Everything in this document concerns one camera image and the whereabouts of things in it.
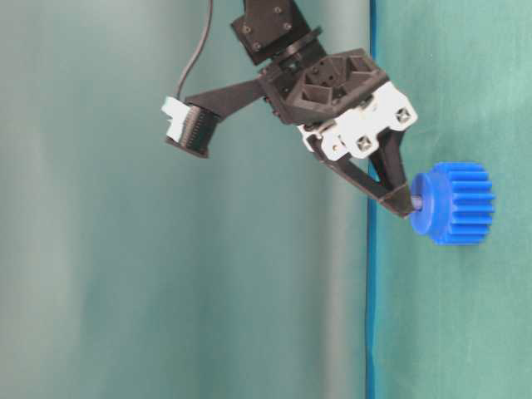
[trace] blue gear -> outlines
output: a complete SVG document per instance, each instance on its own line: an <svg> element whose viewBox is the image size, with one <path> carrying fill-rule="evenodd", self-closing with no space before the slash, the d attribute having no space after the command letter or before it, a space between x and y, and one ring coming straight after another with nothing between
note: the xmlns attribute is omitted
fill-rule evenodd
<svg viewBox="0 0 532 399"><path fill-rule="evenodd" d="M416 176L411 193L422 200L422 208L410 215L412 227L438 245L479 244L490 232L495 196L482 165L436 164Z"/></svg>

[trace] black cable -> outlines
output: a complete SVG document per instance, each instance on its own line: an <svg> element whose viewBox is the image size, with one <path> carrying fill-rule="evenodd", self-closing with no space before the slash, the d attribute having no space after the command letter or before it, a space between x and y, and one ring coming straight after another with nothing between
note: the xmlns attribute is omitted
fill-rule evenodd
<svg viewBox="0 0 532 399"><path fill-rule="evenodd" d="M181 73L180 81L177 84L177 92L175 94L175 98L177 98L178 100L181 98L181 91L183 90L183 85L185 84L186 78L194 67L195 63L198 61L198 58L200 58L201 52L203 51L205 43L207 42L207 38L209 37L210 25L213 20L213 8L213 0L209 0L209 11L207 12L207 19L205 21L203 33L201 34L201 38L199 40L198 46L194 51L194 54L192 54L189 63L186 64L185 69Z"/></svg>

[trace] screw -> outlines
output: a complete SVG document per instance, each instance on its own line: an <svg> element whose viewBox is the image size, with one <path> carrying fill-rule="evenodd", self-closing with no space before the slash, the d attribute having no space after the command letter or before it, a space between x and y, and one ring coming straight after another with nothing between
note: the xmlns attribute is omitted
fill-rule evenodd
<svg viewBox="0 0 532 399"><path fill-rule="evenodd" d="M360 151L365 152L372 148L372 141L365 135L357 140L357 147Z"/></svg>
<svg viewBox="0 0 532 399"><path fill-rule="evenodd" d="M396 113L396 118L399 122L401 123L407 123L410 118L411 118L411 115L410 115L410 112L408 112L408 109L407 108L401 108L397 113Z"/></svg>

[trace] green cloth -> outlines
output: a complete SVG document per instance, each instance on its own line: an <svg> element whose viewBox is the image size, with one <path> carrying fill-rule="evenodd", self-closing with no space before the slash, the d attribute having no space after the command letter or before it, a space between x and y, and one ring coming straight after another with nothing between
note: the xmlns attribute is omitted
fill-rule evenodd
<svg viewBox="0 0 532 399"><path fill-rule="evenodd" d="M364 1L299 3L367 44ZM0 0L0 397L362 397L366 198L262 101L164 143L206 5ZM257 76L214 5L185 95Z"/></svg>
<svg viewBox="0 0 532 399"><path fill-rule="evenodd" d="M473 248L378 210L376 398L532 397L531 20L528 0L377 1L378 61L420 117L409 177L480 162L497 200Z"/></svg>

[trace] robotic arm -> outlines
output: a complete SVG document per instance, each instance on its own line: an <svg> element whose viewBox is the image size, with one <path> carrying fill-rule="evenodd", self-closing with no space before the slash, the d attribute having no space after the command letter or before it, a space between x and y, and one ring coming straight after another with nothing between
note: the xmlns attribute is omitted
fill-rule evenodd
<svg viewBox="0 0 532 399"><path fill-rule="evenodd" d="M259 77L186 97L168 97L167 142L207 158L216 126L259 98L295 125L316 158L404 218L414 211L399 147L417 121L408 98L362 49L328 55L294 0L245 0L231 27ZM378 181L352 163L368 158Z"/></svg>

